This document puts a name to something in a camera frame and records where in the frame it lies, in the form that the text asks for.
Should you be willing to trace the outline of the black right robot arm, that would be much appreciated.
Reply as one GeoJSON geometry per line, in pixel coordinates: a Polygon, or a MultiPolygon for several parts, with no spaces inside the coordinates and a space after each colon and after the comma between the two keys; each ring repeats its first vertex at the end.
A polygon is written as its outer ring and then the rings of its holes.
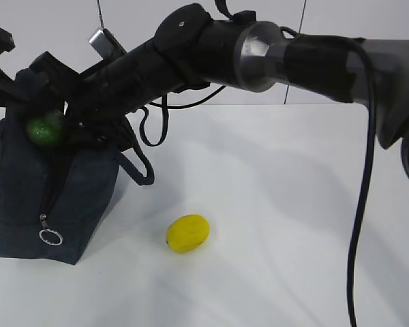
{"type": "Polygon", "coordinates": [[[197,3],[184,5],[129,52],[106,34],[97,45],[102,61],[83,73],[48,52],[31,69],[71,106],[69,121],[91,135],[154,99],[210,84],[261,93],[282,83],[363,104],[369,142],[384,149],[401,142],[409,178],[409,40],[298,33],[253,11],[231,14],[224,1],[216,6],[224,20],[197,3]]]}

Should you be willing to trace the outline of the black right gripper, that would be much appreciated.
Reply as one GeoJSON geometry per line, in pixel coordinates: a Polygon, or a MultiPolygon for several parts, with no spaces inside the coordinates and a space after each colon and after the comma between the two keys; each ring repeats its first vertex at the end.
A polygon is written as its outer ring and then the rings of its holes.
{"type": "Polygon", "coordinates": [[[200,37],[158,33],[125,55],[102,59],[81,73],[42,53],[29,67],[45,79],[43,94],[68,104],[62,145],[72,149],[114,142],[120,149],[131,148],[127,114],[169,93],[204,88],[194,58],[200,37]]]}

